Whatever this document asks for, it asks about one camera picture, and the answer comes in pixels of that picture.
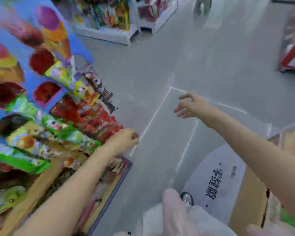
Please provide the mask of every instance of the store shelf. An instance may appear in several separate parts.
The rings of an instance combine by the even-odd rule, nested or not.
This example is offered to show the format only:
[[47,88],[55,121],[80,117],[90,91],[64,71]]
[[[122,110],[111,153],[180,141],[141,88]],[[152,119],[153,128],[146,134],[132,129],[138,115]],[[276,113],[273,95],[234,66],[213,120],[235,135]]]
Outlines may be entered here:
[[148,7],[148,6],[151,6],[153,5],[157,0],[152,0],[150,1],[150,3],[145,3],[144,0],[140,0],[139,2],[137,2],[137,7]]
[[129,31],[123,31],[119,28],[103,28],[102,30],[96,30],[87,27],[81,27],[75,25],[76,33],[80,36],[86,36],[95,39],[106,40],[124,45],[130,45],[130,38],[138,31],[138,28],[134,24],[130,24]]
[[27,196],[17,207],[15,207],[4,221],[0,236],[11,236],[17,230],[25,218],[36,206],[40,197],[51,186],[55,178],[62,171],[61,159],[54,158],[48,167],[27,191]]
[[169,19],[169,17],[176,11],[177,4],[177,0],[173,0],[171,3],[169,3],[168,8],[159,16],[159,18],[155,22],[139,19],[139,27],[149,28],[152,30],[152,33],[155,34]]

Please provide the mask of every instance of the person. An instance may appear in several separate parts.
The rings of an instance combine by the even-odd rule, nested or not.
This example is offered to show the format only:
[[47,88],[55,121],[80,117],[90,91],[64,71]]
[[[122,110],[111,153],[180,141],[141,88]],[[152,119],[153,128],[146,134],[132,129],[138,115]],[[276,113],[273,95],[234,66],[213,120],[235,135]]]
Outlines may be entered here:
[[[204,98],[187,93],[179,99],[191,101],[179,103],[174,110],[177,116],[183,119],[198,118],[207,127],[217,131],[295,217],[295,157],[267,140],[258,138],[257,134],[207,103]],[[112,136],[15,232],[14,236],[69,236],[110,159],[134,147],[138,142],[139,135],[130,129],[121,130]],[[170,195],[174,194],[175,191],[166,190],[163,198],[170,199]],[[174,196],[173,202],[177,202],[177,197],[178,194]],[[175,206],[169,205],[172,205],[172,208],[167,209],[168,213],[164,209],[164,222],[169,222],[171,227],[175,228],[164,228],[164,235],[196,235],[193,224],[180,222],[181,217],[173,219],[176,214],[171,212]],[[186,217],[185,210],[182,209],[180,214]]]

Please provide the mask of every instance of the white shelf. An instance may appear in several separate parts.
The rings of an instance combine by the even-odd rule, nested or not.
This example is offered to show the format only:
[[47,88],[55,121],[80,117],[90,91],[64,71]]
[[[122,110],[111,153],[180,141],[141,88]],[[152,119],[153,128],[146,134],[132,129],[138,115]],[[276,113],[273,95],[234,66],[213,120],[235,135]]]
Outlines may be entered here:
[[123,31],[119,28],[110,27],[105,27],[101,30],[82,27],[78,25],[74,25],[74,27],[78,35],[111,41],[124,45],[130,45],[130,38],[138,31],[137,26],[134,24],[130,24],[130,30],[128,31]]
[[137,2],[137,6],[138,7],[148,7],[153,5],[157,0],[152,0],[150,1],[150,3],[146,4],[144,0],[140,0],[139,2]]
[[178,6],[177,0],[173,0],[169,3],[168,8],[159,16],[155,22],[150,22],[145,19],[139,19],[139,27],[152,29],[152,33],[155,34],[169,17],[176,11]]

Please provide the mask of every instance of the store aisle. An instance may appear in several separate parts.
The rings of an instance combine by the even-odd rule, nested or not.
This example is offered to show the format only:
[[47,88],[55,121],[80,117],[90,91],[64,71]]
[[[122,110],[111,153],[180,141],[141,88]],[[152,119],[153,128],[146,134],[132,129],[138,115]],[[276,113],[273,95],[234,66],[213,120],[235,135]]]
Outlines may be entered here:
[[160,202],[181,190],[201,160],[224,140],[201,122],[177,119],[184,91],[205,96],[260,136],[269,125],[295,122],[295,74],[275,71],[292,6],[269,0],[213,0],[208,16],[193,16],[185,0],[154,36],[131,46],[83,39],[100,78],[114,93],[116,118],[135,128],[133,168],[93,235],[129,231]]

